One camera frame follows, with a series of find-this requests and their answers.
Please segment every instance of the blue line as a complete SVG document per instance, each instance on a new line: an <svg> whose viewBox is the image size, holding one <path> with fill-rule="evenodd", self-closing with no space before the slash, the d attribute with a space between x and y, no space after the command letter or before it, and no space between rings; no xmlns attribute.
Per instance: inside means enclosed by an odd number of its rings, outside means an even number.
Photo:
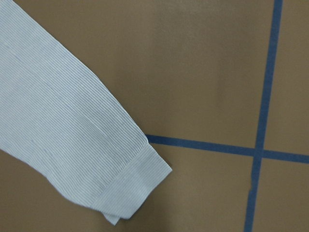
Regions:
<svg viewBox="0 0 309 232"><path fill-rule="evenodd" d="M214 144L214 143L208 143L208 142L200 142L200 141L186 140L186 139L176 139L176 138L169 138L169 137L149 135L149 134L147 134L146 136L148 138L148 141L153 144L180 146L180 147L187 147L187 148L207 150L207 151L231 153L231 154L237 154L237 155L243 155L243 156L253 156L255 152L253 148L248 148L248 147Z"/></svg>
<svg viewBox="0 0 309 232"><path fill-rule="evenodd" d="M263 158L299 162L299 163L309 163L309 156L286 153L286 152L279 152L279 151L264 150Z"/></svg>
<svg viewBox="0 0 309 232"><path fill-rule="evenodd" d="M281 11L282 11L282 0L275 0L273 16L272 16L272 23L271 23L270 39L269 39L269 45L268 45L268 55L267 55L267 63L266 63L266 70L265 70L265 77L264 77L262 102L261 102L260 116L259 116L256 143L255 143L256 153L254 155L253 164L252 164L252 172L251 172L252 187L251 187L251 190L248 196L246 221L245 221L245 227L244 227L245 232L251 232L253 229L255 203L256 203L257 189L258 189L260 171L261 171L261 163L262 163L265 133L266 133L266 127L267 127L267 117L268 117L269 102L270 102L270 95L271 95L271 88L272 88L272 80L273 80L273 74L275 70Z"/></svg>

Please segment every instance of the sleeve cuff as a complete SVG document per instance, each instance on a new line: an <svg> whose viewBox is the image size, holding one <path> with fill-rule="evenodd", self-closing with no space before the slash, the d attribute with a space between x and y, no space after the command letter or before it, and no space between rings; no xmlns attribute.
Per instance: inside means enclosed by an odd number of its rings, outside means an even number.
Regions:
<svg viewBox="0 0 309 232"><path fill-rule="evenodd" d="M171 171L148 144L98 197L92 208L129 219Z"/></svg>

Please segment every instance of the ribbed fabric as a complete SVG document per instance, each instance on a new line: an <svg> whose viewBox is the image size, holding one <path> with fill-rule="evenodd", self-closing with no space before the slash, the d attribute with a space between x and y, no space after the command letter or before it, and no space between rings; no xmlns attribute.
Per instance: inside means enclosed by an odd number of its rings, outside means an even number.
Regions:
<svg viewBox="0 0 309 232"><path fill-rule="evenodd" d="M0 0L0 148L112 224L171 172L95 74L11 0Z"/></svg>

